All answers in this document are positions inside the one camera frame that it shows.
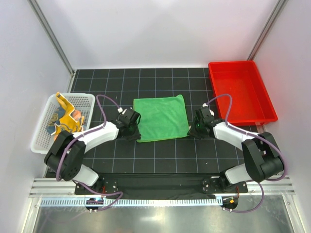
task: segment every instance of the black grid mat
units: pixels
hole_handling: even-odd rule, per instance
[[[207,68],[78,70],[71,91],[105,94],[123,108],[132,107],[136,98],[181,94],[189,123],[194,111],[213,95]],[[118,115],[116,107],[108,100],[103,101],[103,107],[108,120]],[[217,117],[215,104],[210,108]],[[102,122],[96,104],[91,127]],[[257,131],[256,127],[245,129]],[[144,143],[118,139],[88,151],[84,159],[86,166],[106,173],[215,173],[243,163],[242,153],[224,141],[189,138]]]

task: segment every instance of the white robotic arm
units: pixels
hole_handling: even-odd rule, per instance
[[[60,174],[65,181],[75,180],[87,186],[93,186],[98,180],[99,175],[91,168],[82,164],[84,154],[90,149],[107,141],[115,140],[116,138],[125,138],[128,140],[140,139],[137,120],[140,120],[139,113],[133,109],[125,109],[119,114],[118,119],[106,122],[105,126],[101,124],[87,131],[73,134],[63,131],[53,143],[44,162],[52,170],[57,171],[65,147],[74,138],[79,137],[67,152],[61,166]]]
[[[243,152],[245,164],[223,171],[226,185],[248,180],[261,182],[283,171],[284,166],[279,154],[268,144],[248,135],[259,135],[277,147],[270,133],[253,133],[232,126],[230,123],[226,124],[222,119],[215,119],[206,105],[196,110],[195,113],[196,116],[188,135],[198,139],[205,137],[220,139]]]

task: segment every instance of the green cloth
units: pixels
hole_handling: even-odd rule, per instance
[[[151,142],[186,137],[189,130],[182,95],[167,98],[135,99],[134,110],[141,114],[138,125],[141,139]]]

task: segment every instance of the white wall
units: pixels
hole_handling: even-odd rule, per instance
[[[74,68],[247,59],[277,0],[39,0]]]
[[[26,0],[0,1],[0,35],[0,228],[16,233],[44,170],[44,156],[30,151],[36,122],[70,76]]]
[[[255,57],[278,121],[266,126],[285,153],[310,224],[311,2],[290,0]]]

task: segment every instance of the white plastic basket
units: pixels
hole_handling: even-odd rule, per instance
[[[86,129],[89,129],[91,123],[93,109],[95,104],[95,97],[92,94],[85,93],[62,93],[62,95],[73,104],[75,109],[81,111],[81,115],[84,116],[84,125]],[[46,154],[51,148],[54,142],[54,136],[51,136],[46,127],[60,104],[56,99],[56,94],[51,95],[45,105],[42,116],[37,125],[34,138],[31,142],[30,149],[34,153]]]

